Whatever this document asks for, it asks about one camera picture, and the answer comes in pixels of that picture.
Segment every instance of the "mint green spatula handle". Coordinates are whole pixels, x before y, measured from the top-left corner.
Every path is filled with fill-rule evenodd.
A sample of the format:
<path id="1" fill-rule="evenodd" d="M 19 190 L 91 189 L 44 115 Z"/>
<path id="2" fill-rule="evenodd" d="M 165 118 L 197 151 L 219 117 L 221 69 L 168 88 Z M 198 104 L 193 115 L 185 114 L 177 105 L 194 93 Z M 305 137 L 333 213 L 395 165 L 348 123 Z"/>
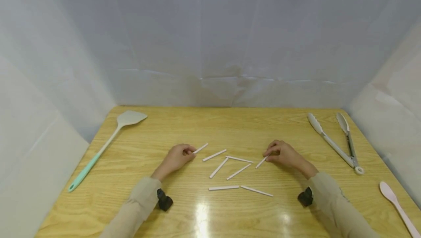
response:
<path id="1" fill-rule="evenodd" d="M 117 129 L 114 131 L 113 135 L 108 139 L 108 141 L 105 143 L 105 145 L 102 146 L 100 151 L 98 151 L 98 153 L 92 158 L 92 160 L 89 161 L 88 165 L 86 165 L 86 167 L 83 170 L 81 170 L 80 174 L 76 177 L 76 179 L 73 181 L 73 183 L 69 186 L 69 192 L 74 191 L 77 188 L 77 186 L 81 183 L 81 181 L 83 181 L 83 179 L 85 179 L 86 175 L 88 175 L 89 171 L 95 165 L 96 161 L 100 158 L 100 156 L 102 155 L 102 153 L 104 152 L 106 147 L 108 147 L 108 145 L 111 143 L 111 141 L 113 141 L 114 137 L 117 135 L 117 133 L 120 131 L 120 129 L 122 127 L 123 127 L 122 125 L 117 126 Z"/>
<path id="2" fill-rule="evenodd" d="M 74 191 L 77 186 L 85 179 L 86 175 L 88 175 L 89 171 L 95 165 L 96 161 L 99 159 L 100 153 L 97 153 L 91 161 L 89 161 L 88 165 L 80 172 L 80 174 L 76 177 L 73 183 L 69 186 L 69 192 Z"/>

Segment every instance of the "white fabric backdrop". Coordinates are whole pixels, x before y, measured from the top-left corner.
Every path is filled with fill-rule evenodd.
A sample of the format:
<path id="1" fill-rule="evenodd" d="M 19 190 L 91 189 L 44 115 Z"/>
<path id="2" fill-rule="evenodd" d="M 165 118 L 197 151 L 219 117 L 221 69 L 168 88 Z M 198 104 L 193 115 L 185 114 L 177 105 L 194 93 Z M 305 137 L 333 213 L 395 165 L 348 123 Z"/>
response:
<path id="1" fill-rule="evenodd" d="M 0 236 L 33 235 L 114 105 L 346 108 L 418 4 L 0 0 Z"/>
<path id="2" fill-rule="evenodd" d="M 421 208 L 421 22 L 352 100 L 352 118 Z"/>

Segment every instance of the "pink spoon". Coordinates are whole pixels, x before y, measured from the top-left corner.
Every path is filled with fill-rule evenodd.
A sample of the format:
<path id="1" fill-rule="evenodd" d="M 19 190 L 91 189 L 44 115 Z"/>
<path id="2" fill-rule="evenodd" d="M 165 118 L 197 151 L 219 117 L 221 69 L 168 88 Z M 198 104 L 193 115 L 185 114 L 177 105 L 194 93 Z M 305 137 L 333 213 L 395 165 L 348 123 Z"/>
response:
<path id="1" fill-rule="evenodd" d="M 393 193 L 389 185 L 387 185 L 387 183 L 383 181 L 380 182 L 380 191 L 386 199 L 390 200 L 390 202 L 396 207 L 396 210 L 401 214 L 401 218 L 405 223 L 406 227 L 408 228 L 408 231 L 412 235 L 412 237 L 421 238 L 420 233 L 417 231 L 417 229 L 415 229 L 415 226 L 412 224 L 411 220 L 408 218 L 406 213 L 403 211 L 402 207 L 399 205 L 397 197 Z"/>

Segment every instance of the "white stick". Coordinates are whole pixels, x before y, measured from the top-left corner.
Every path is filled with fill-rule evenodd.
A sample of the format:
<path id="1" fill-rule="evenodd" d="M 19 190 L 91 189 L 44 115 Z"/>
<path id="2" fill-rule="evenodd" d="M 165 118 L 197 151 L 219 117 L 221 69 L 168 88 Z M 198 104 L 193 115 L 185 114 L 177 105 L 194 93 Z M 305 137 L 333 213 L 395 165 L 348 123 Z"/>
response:
<path id="1" fill-rule="evenodd" d="M 267 158 L 268 156 L 266 156 L 266 157 L 264 157 L 263 158 L 263 160 L 261 160 L 260 162 L 259 162 L 259 164 L 257 164 L 257 166 L 256 166 L 256 169 L 258 168 L 258 167 L 260 167 L 260 165 L 266 160 L 266 158 Z"/>
<path id="2" fill-rule="evenodd" d="M 204 149 L 208 144 L 206 143 L 205 145 L 203 145 L 202 147 L 199 147 L 194 154 L 196 154 L 197 152 L 200 152 L 202 149 Z"/>
<path id="3" fill-rule="evenodd" d="M 272 195 L 272 194 L 265 193 L 265 192 L 263 192 L 263 191 L 258 191 L 258 190 L 254 189 L 254 188 L 250 188 L 250 187 L 247 187 L 247 186 L 243 186 L 243 185 L 241 185 L 241 188 L 246 189 L 246 190 L 249 190 L 249 191 L 254 191 L 254 192 L 257 192 L 257 193 L 260 193 L 260 194 L 264 194 L 264 195 L 268 195 L 268 196 L 273 197 L 273 195 Z"/>
<path id="4" fill-rule="evenodd" d="M 248 165 L 244 166 L 243 169 L 240 169 L 239 171 L 235 172 L 233 175 L 231 175 L 230 177 L 227 178 L 227 180 L 231 179 L 232 177 L 234 177 L 235 175 L 237 175 L 238 173 L 244 171 L 245 169 L 247 169 L 248 166 L 250 166 L 251 163 L 249 163 Z"/>
<path id="5" fill-rule="evenodd" d="M 225 156 L 225 157 L 227 157 L 227 158 L 232 158 L 233 160 L 245 161 L 245 162 L 253 163 L 252 161 L 243 160 L 242 158 L 236 158 L 236 157 L 232 157 L 232 156 Z"/>
<path id="6" fill-rule="evenodd" d="M 222 166 L 224 166 L 224 164 L 225 164 L 227 161 L 228 161 L 228 158 L 225 158 L 225 160 L 224 160 L 224 161 L 222 161 L 222 163 L 221 163 L 221 164 L 219 164 L 218 168 L 216 168 L 216 169 L 215 169 L 215 171 L 214 171 L 214 172 L 212 172 L 212 174 L 210 175 L 210 178 L 211 178 L 211 179 L 215 176 L 215 174 L 219 171 L 219 169 L 221 169 L 221 168 L 222 168 Z"/>
<path id="7" fill-rule="evenodd" d="M 226 152 L 226 151 L 227 151 L 226 149 L 221 150 L 221 151 L 220 151 L 220 152 L 218 152 L 218 153 L 215 153 L 215 154 L 213 154 L 213 155 L 211 155 L 211 156 L 209 156 L 209 157 L 207 157 L 207 158 L 204 158 L 204 159 L 203 159 L 203 161 L 210 160 L 211 158 L 216 157 L 217 155 L 222 154 L 222 153 L 224 153 L 224 152 Z"/>
<path id="8" fill-rule="evenodd" d="M 219 190 L 229 190 L 229 189 L 238 189 L 239 186 L 221 186 L 221 187 L 210 187 L 210 191 L 219 191 Z"/>

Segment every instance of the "wooden table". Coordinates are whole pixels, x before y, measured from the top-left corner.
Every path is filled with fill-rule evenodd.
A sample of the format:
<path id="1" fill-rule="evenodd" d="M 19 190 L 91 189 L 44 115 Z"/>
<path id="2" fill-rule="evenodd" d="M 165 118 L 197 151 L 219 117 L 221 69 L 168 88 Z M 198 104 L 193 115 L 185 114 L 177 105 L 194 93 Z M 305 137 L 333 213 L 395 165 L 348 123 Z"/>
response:
<path id="1" fill-rule="evenodd" d="M 81 185 L 68 193 L 69 184 L 107 141 L 116 128 L 117 116 L 126 110 L 149 117 L 123 128 Z M 359 163 L 366 171 L 363 176 L 354 174 L 307 121 L 306 114 L 313 113 L 330 138 L 346 150 L 344 133 L 335 118 L 338 111 L 350 124 Z M 138 180 L 153 172 L 171 146 L 183 142 L 209 145 L 196 160 L 164 181 L 163 189 L 174 205 L 168 212 L 154 210 L 136 237 L 328 237 L 310 209 L 297 202 L 304 178 L 290 169 L 263 163 L 227 182 L 230 174 L 244 166 L 230 160 L 209 179 L 224 156 L 206 162 L 203 158 L 228 149 L 227 154 L 256 165 L 273 139 L 290 143 L 320 171 L 332 175 L 382 237 L 410 235 L 393 205 L 380 194 L 380 181 L 391 186 L 421 231 L 420 210 L 343 110 L 119 106 L 108 114 L 36 237 L 98 237 Z M 221 185 L 247 185 L 274 197 L 244 189 L 208 191 Z"/>

